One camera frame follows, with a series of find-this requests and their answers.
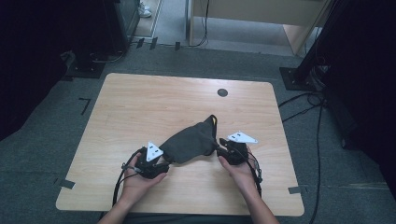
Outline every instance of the table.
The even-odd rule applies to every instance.
[[[228,92],[218,95],[219,89]],[[262,197],[277,216],[300,216],[304,206],[273,87],[266,82],[109,74],[82,135],[56,206],[108,211],[121,164],[148,141],[159,146],[211,114],[220,137],[242,131],[262,168]],[[216,153],[172,164],[167,177],[132,212],[247,215],[248,209]]]
[[[204,17],[208,0],[191,0],[190,45],[193,17]],[[316,26],[323,23],[332,0],[212,0],[208,17],[283,24],[291,49],[297,54]]]

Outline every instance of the hand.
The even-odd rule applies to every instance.
[[[134,166],[140,156],[141,153],[137,153],[136,156],[131,160],[129,165]],[[154,179],[147,179],[141,175],[138,175],[134,170],[127,169],[124,173],[124,178],[126,179],[123,181],[120,201],[123,201],[132,206],[133,204],[137,203],[149,191],[151,187],[160,183],[165,177],[166,173],[162,173],[156,176]]]
[[[249,160],[248,162],[252,167],[254,167],[253,157],[251,155],[250,148],[247,146],[247,152]],[[230,173],[236,186],[239,190],[252,190],[256,188],[253,175],[250,171],[250,167],[247,163],[243,162],[239,165],[230,165],[227,160],[219,156],[219,161],[221,165]]]

